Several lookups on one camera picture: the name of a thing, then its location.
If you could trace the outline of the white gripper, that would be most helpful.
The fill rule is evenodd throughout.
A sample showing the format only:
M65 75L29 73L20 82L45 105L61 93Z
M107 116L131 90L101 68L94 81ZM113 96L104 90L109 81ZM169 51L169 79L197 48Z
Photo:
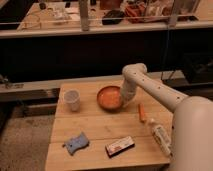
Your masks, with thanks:
M136 86L129 83L124 83L121 87L120 94L122 104L124 107L126 107L129 102L135 97Z

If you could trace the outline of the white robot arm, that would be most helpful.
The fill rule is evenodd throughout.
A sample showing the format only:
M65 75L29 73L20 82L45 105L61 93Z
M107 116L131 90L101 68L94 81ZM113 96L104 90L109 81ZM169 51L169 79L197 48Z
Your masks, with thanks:
M128 104L140 87L173 114L169 171L213 171L213 101L188 96L146 73L143 63L123 67L121 99Z

